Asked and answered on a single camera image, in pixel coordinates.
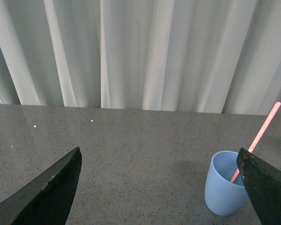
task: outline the table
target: table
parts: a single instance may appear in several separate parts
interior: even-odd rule
[[[213,154],[249,148],[265,116],[0,105],[0,202],[79,146],[67,224],[260,224],[250,203],[220,217],[204,201]],[[281,117],[254,153],[281,170]]]

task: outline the plastic cup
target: plastic cup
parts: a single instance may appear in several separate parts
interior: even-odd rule
[[[240,174],[230,182],[237,169],[237,152],[219,151],[211,159],[205,185],[207,207],[219,216],[228,216],[238,210],[247,200]]]

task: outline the pink straw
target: pink straw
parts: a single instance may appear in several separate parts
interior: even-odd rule
[[[268,125],[272,122],[272,119],[274,118],[275,114],[277,113],[278,109],[281,106],[281,102],[276,102],[276,104],[273,106],[272,110],[270,111],[270,114],[267,116],[266,121],[264,122],[264,124],[262,125],[262,127],[260,128],[260,131],[258,132],[258,134],[256,135],[253,143],[251,144],[251,146],[249,147],[248,151],[249,152],[253,152],[254,148],[256,147],[257,143],[259,142],[259,140],[261,139],[262,135],[264,134],[264,132],[266,131]],[[239,169],[237,169],[233,175],[233,177],[231,178],[230,182],[234,183],[236,177],[239,174]]]

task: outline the gray countertop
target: gray countertop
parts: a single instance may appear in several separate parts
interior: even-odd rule
[[[205,205],[210,160],[249,148],[265,116],[0,105],[0,202],[74,147],[82,169],[67,224],[260,224]],[[254,153],[281,170],[281,117]]]

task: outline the white curtain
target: white curtain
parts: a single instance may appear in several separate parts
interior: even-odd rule
[[[267,114],[276,101],[281,0],[0,0],[0,104]]]

